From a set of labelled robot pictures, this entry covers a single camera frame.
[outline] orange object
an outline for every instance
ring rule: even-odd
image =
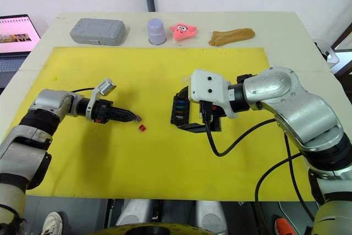
[[[296,235],[295,230],[285,218],[275,220],[276,235]]]

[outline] pink plush toy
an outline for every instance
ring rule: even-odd
[[[197,27],[182,24],[182,23],[178,23],[176,24],[176,26],[171,26],[170,29],[174,33],[173,34],[174,40],[177,40],[177,41],[192,37],[196,35],[196,31],[197,31]]]

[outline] white shoe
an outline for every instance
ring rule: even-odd
[[[56,212],[51,212],[47,215],[41,235],[61,235],[62,233],[62,218]]]

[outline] small red cube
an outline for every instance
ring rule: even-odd
[[[140,132],[143,132],[144,130],[146,130],[147,128],[146,127],[144,127],[144,125],[142,124],[141,126],[139,126],[138,127],[138,130],[140,131]]]

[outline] sneaker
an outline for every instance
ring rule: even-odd
[[[275,233],[276,235],[296,235],[290,223],[283,217],[275,220]]]
[[[51,212],[47,215],[41,235],[61,235],[62,219],[57,212]]]

